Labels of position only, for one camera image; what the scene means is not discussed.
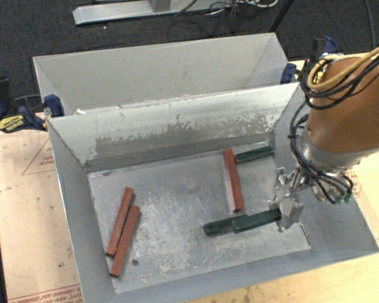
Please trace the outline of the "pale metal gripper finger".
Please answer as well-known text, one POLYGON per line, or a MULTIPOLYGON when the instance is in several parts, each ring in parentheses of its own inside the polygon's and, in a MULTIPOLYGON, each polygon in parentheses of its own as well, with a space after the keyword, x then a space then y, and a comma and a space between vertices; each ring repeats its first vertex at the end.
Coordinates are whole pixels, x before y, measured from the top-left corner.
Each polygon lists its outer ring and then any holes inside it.
POLYGON ((277 223, 277 226, 280 231, 287 230, 293 224, 300 222, 304 203, 297 202, 296 200, 286 200, 281 202, 279 206, 281 219, 277 223))
POLYGON ((285 168, 278 168, 276 170, 276 180, 274 184, 273 195, 269 201, 270 204, 280 202, 291 196, 288 182, 289 177, 285 172, 285 168))

